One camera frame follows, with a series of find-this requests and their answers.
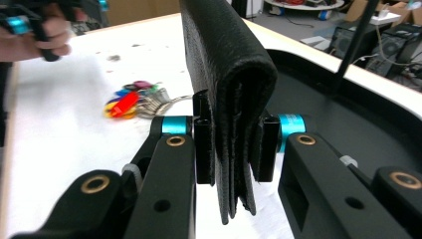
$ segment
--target black tray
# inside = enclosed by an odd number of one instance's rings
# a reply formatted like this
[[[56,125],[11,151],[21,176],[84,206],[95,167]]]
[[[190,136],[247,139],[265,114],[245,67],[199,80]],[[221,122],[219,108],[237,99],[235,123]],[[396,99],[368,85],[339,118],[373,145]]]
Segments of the black tray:
[[[368,177],[382,166],[422,172],[421,119],[350,81],[332,96],[333,72],[291,53],[268,52],[279,71],[271,114],[310,116],[317,132]]]

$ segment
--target white table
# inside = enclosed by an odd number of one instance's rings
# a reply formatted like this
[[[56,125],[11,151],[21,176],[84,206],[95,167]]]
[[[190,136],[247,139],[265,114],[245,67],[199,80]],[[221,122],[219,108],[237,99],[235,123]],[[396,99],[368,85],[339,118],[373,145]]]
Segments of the white table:
[[[310,59],[335,72],[339,59],[247,22],[267,49]],[[190,95],[179,14],[136,22],[71,41],[73,54],[56,63],[22,62],[15,68],[1,191],[0,238],[37,230],[54,203],[80,175],[94,169],[120,172],[148,136],[150,119],[103,117],[105,102],[136,80],[162,82],[171,98]],[[107,58],[120,55],[120,61]],[[346,78],[391,99],[422,119],[422,96],[391,81],[349,67]],[[168,115],[192,114],[189,101]],[[254,183],[256,216],[238,206],[220,221],[216,187],[197,187],[197,238],[292,238],[277,186]]]

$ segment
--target black wallet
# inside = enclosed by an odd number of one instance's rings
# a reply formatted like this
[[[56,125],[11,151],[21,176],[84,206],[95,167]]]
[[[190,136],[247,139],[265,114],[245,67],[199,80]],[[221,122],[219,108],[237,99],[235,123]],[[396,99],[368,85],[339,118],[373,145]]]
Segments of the black wallet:
[[[251,179],[252,135],[274,90],[270,56],[225,0],[181,0],[186,64],[195,93],[207,90],[216,151],[221,219],[238,198],[256,214]]]

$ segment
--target screw hole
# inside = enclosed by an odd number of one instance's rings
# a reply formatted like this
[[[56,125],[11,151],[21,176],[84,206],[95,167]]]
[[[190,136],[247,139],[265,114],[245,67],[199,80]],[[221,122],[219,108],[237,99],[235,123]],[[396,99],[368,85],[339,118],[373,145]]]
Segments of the screw hole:
[[[81,186],[85,194],[93,194],[103,191],[109,185],[109,178],[105,175],[95,175],[88,178]]]
[[[158,200],[154,204],[154,210],[157,212],[165,212],[170,209],[171,204],[168,200]]]
[[[361,210],[364,208],[363,203],[354,197],[345,198],[345,202],[354,209]]]
[[[409,189],[421,189],[422,182],[415,176],[405,173],[405,172],[391,172],[390,178],[400,186],[409,188]]]
[[[170,146],[180,146],[185,142],[182,136],[173,136],[167,139],[167,144]]]
[[[300,142],[301,144],[306,144],[306,145],[313,145],[316,143],[316,140],[313,137],[307,136],[307,135],[298,135],[296,140]]]

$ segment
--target person's hand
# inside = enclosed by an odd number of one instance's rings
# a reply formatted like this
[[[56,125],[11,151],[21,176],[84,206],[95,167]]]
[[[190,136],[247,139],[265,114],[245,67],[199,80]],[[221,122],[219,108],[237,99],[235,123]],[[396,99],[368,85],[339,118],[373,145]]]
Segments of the person's hand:
[[[44,11],[47,21],[43,23],[43,27],[50,41],[37,42],[33,33],[12,35],[0,27],[0,62],[38,58],[41,57],[39,49],[50,49],[57,56],[65,56],[71,52],[67,45],[70,38],[69,22],[66,21],[59,5],[52,3]],[[87,15],[81,9],[75,9],[75,14],[78,21],[87,20]]]

